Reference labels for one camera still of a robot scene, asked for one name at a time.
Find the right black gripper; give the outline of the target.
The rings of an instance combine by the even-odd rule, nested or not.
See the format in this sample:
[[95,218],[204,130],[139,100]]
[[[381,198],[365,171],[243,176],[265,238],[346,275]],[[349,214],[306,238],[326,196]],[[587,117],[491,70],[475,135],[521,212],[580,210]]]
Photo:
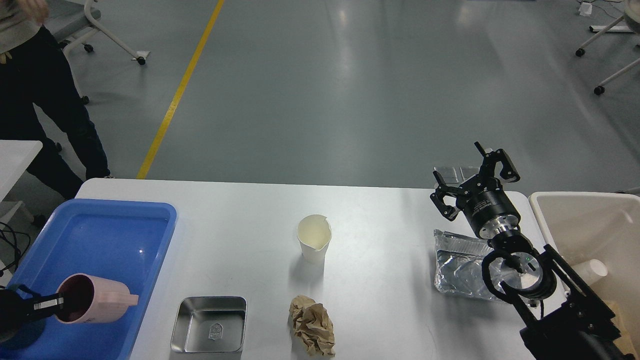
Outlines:
[[[477,175],[455,187],[448,186],[439,171],[432,171],[437,185],[430,200],[450,222],[463,212],[473,233],[490,240],[503,231],[519,228],[521,215],[503,190],[503,183],[519,182],[521,175],[502,148],[487,151],[478,141],[473,145],[482,155]],[[454,205],[446,203],[445,198],[454,199]]]

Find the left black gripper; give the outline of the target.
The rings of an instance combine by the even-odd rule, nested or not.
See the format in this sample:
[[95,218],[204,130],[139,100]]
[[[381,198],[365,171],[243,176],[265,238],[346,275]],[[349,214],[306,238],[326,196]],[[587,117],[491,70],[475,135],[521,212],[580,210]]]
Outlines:
[[34,313],[55,313],[64,309],[64,295],[46,295],[33,297],[30,301],[18,294],[23,292],[30,296],[36,296],[29,287],[5,287],[0,291],[0,342],[11,340],[23,326],[36,322],[30,316],[30,310]]

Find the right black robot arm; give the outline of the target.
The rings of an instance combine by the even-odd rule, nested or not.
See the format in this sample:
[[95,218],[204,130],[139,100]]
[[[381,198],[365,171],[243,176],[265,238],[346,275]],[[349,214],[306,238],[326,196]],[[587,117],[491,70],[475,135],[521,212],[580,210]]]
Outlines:
[[497,300],[512,306],[519,336],[537,360],[636,360],[616,341],[614,310],[550,244],[542,249],[521,230],[521,214],[504,183],[521,179],[502,148],[487,150],[477,173],[450,185],[434,170],[430,200],[452,222],[463,214],[473,235],[434,231],[434,286],[444,294]]

